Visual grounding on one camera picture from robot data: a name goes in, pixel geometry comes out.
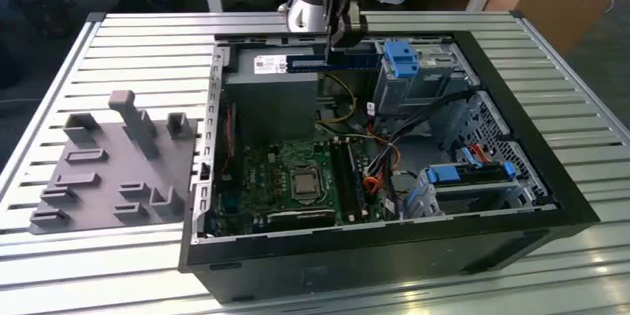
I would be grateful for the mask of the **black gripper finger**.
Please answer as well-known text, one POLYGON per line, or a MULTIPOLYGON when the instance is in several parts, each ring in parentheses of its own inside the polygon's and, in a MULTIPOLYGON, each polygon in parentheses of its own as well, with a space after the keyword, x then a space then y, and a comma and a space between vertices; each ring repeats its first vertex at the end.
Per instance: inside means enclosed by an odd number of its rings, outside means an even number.
POLYGON ((357 45, 366 32, 360 0, 340 0, 332 12, 332 51, 341 52, 357 45))
POLYGON ((334 50, 336 42, 342 37, 341 31, 344 28, 342 11, 345 9, 345 0, 324 0, 326 23, 326 53, 334 50))

